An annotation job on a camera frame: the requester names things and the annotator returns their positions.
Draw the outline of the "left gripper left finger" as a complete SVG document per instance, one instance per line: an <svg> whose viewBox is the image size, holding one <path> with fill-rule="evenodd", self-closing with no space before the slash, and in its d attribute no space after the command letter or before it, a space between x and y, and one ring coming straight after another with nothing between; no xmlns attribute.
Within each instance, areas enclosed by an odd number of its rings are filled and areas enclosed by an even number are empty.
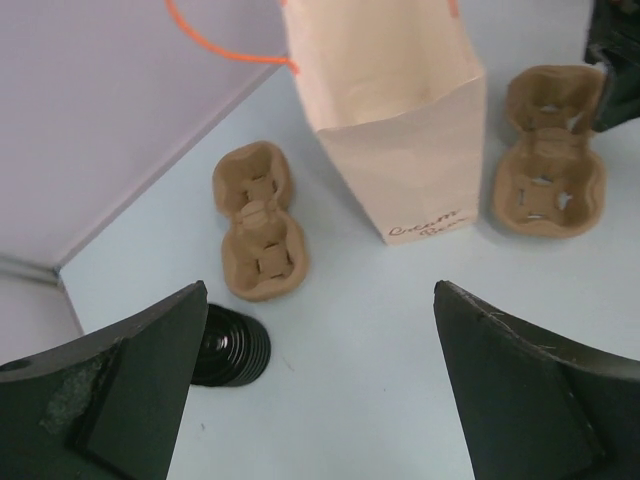
<svg viewBox="0 0 640 480"><path fill-rule="evenodd" d="M4 479L164 479L207 317L197 281L1 367Z"/></svg>

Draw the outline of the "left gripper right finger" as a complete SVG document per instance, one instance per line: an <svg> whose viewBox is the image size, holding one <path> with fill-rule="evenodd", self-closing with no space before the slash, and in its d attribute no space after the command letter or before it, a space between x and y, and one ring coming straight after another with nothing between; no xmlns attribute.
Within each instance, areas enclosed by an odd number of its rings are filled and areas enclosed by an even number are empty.
<svg viewBox="0 0 640 480"><path fill-rule="evenodd" d="M450 281L435 286L434 315L475 478L638 478L638 361Z"/></svg>

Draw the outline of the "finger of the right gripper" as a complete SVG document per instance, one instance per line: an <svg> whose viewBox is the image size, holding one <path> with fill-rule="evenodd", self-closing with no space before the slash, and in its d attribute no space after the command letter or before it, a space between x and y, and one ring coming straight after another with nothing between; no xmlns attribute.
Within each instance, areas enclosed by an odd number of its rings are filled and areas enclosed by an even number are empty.
<svg viewBox="0 0 640 480"><path fill-rule="evenodd" d="M583 59L605 80L592 120L603 133L639 117L639 3L594 0Z"/></svg>

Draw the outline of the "brown pulp cup carrier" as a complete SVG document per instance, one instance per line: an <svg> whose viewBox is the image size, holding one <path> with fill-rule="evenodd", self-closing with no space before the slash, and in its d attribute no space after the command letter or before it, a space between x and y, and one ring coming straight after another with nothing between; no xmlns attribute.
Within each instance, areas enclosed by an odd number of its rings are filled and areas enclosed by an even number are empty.
<svg viewBox="0 0 640 480"><path fill-rule="evenodd" d="M539 65L513 78L505 114L518 133L494 177L493 211L510 230L571 238L599 221L607 174L590 146L604 85L600 71Z"/></svg>

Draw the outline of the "beige paper takeout bag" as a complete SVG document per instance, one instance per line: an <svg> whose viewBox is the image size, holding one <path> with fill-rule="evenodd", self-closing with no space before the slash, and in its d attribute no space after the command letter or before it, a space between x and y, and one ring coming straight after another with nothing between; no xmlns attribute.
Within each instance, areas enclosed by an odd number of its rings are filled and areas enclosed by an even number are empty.
<svg viewBox="0 0 640 480"><path fill-rule="evenodd" d="M473 223L487 85L447 0L285 1L307 121L390 245Z"/></svg>

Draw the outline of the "black lid stack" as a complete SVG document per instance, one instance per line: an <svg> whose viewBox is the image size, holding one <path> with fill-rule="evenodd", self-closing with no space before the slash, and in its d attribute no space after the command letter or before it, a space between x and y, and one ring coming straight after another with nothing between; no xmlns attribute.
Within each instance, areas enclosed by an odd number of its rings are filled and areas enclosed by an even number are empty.
<svg viewBox="0 0 640 480"><path fill-rule="evenodd" d="M257 319L208 304L204 334L191 384L241 387L257 380L271 358L271 341Z"/></svg>

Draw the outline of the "stacked brown pulp carriers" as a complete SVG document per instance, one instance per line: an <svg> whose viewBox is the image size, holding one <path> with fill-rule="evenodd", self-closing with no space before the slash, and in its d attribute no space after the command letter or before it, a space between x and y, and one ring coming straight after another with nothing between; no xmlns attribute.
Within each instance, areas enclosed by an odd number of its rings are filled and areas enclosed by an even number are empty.
<svg viewBox="0 0 640 480"><path fill-rule="evenodd" d="M262 302L299 287L310 255L288 212L294 182L282 150L257 141L227 153L213 171L212 190L217 211L229 221L221 257L231 293Z"/></svg>

